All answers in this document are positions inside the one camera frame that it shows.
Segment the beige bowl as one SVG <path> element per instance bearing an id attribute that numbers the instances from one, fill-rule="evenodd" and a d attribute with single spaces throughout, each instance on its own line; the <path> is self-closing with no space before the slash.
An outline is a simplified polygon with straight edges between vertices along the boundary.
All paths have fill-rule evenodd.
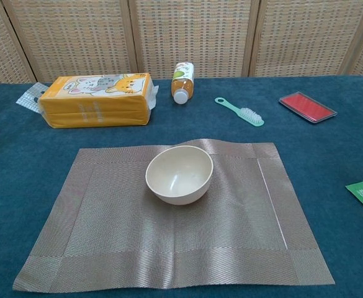
<path id="1" fill-rule="evenodd" d="M 213 176 L 212 157 L 191 145 L 169 148 L 156 155 L 146 168 L 146 185 L 162 201 L 187 205 L 208 190 Z"/>

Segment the brown woven placemat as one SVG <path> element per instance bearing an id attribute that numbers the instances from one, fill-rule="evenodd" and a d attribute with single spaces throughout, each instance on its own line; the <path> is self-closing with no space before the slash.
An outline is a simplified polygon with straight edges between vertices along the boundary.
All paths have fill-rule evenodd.
<path id="1" fill-rule="evenodd" d="M 334 283 L 273 143 L 190 144 L 214 171 L 203 197 L 184 206 L 145 183 L 164 146 L 78 151 L 14 290 Z"/>

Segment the tea bottle white cap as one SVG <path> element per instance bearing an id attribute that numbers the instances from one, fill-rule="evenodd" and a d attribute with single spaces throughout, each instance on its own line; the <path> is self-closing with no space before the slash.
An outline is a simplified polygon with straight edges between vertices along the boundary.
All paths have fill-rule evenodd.
<path id="1" fill-rule="evenodd" d="M 194 92 L 194 64 L 182 62 L 176 65 L 171 81 L 171 94 L 174 102 L 185 104 Z"/>

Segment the mint green brush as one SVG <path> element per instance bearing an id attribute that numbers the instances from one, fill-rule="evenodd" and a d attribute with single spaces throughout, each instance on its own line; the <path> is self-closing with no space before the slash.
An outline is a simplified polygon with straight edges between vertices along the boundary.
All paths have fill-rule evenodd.
<path id="1" fill-rule="evenodd" d="M 228 102 L 223 97 L 216 97 L 214 101 L 217 104 L 233 111 L 239 118 L 243 119 L 244 121 L 246 121 L 247 123 L 251 124 L 254 127 L 261 127 L 264 125 L 264 120 L 262 119 L 262 117 L 259 114 L 257 114 L 255 111 L 247 107 L 238 108 L 233 104 L 231 104 L 230 102 Z"/>

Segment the orange cat tissue pack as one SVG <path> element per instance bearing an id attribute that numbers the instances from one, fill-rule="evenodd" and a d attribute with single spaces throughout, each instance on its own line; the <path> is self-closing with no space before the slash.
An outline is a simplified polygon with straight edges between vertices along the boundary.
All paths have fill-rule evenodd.
<path id="1" fill-rule="evenodd" d="M 35 83 L 16 103 L 54 129 L 146 125 L 158 89 L 148 73 L 60 76 Z"/>

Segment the woven bamboo folding screen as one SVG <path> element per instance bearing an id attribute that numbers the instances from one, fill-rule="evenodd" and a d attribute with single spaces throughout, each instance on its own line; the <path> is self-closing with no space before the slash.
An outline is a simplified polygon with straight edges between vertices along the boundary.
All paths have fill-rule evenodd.
<path id="1" fill-rule="evenodd" d="M 363 0 L 0 0 L 0 83 L 363 75 Z"/>

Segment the red pad clear case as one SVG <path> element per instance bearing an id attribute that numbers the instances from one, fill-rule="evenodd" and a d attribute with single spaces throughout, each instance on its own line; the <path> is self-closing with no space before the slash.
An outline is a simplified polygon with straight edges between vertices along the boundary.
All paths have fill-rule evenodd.
<path id="1" fill-rule="evenodd" d="M 312 124 L 335 117 L 338 113 L 301 92 L 279 99 L 279 103 Z"/>

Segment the teal felt table cover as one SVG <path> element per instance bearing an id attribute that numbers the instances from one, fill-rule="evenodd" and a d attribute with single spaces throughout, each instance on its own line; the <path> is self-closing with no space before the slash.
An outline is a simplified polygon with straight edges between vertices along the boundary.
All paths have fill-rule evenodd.
<path id="1" fill-rule="evenodd" d="M 346 189 L 363 181 L 363 76 L 197 79 L 177 105 L 158 80 L 146 126 L 52 129 L 16 103 L 28 84 L 0 84 L 0 298 L 363 298 L 363 205 Z M 312 124 L 279 103 L 301 92 L 336 111 Z M 264 120 L 254 127 L 217 104 L 223 97 Z M 115 289 L 74 294 L 16 292 L 29 255 L 80 148 L 173 145 L 197 138 L 276 145 L 334 278 L 332 286 L 224 285 Z"/>

